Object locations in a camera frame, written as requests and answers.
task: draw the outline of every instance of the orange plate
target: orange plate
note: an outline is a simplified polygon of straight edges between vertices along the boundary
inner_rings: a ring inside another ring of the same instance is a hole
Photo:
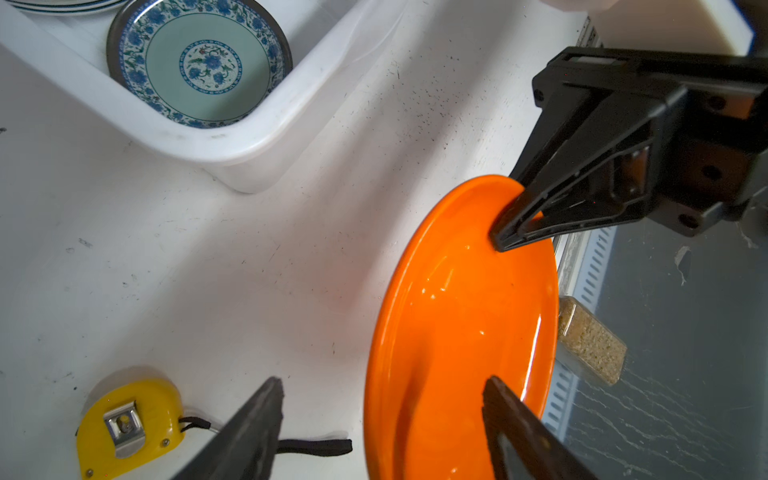
[[[459,185],[406,247],[368,364],[372,480],[493,479],[481,412],[491,375],[541,418],[557,341],[552,242],[498,253],[488,239],[522,191],[497,175]]]

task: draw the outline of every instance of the blue and white plate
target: blue and white plate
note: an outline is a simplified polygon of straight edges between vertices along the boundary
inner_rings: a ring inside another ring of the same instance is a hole
[[[110,27],[112,78],[198,128],[248,115],[293,68],[288,41],[252,0],[133,0]]]

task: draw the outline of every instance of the white dish rack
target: white dish rack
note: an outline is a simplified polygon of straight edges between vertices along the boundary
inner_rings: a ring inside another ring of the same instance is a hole
[[[51,17],[0,0],[0,45],[160,157],[200,164],[238,191],[274,184],[369,70],[407,0],[263,0],[294,69],[236,124],[200,129],[158,114],[109,77],[107,32],[117,9]]]

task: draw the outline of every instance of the white countertop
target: white countertop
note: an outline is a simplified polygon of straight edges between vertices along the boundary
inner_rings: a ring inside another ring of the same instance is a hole
[[[78,478],[101,379],[151,366],[226,421],[283,379],[282,438],[347,432],[340,458],[272,478],[365,478],[362,395],[381,298],[429,209],[508,174],[531,78],[584,14],[413,0],[394,41],[277,185],[238,194],[159,161],[0,50],[0,477]],[[210,438],[124,478],[167,478]]]

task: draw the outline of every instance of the plate rim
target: plate rim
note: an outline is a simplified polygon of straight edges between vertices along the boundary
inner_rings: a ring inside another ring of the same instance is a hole
[[[88,7],[97,7],[99,5],[103,4],[113,4],[113,3],[122,3],[126,2],[127,0],[94,0],[93,2],[82,2],[82,3],[72,3],[69,5],[46,5],[42,3],[32,3],[32,2],[23,2],[22,0],[6,0],[8,3],[14,5],[14,6],[22,6],[27,8],[41,8],[41,9],[51,9],[51,10],[68,10],[70,8],[88,8]]]
[[[94,13],[106,12],[121,6],[124,0],[117,0],[114,3],[107,3],[106,5],[100,5],[93,8],[86,8],[80,10],[48,10],[45,8],[29,8],[25,5],[12,4],[14,8],[21,10],[25,13],[32,13],[35,15],[50,15],[50,16],[78,16],[78,15],[90,15]]]

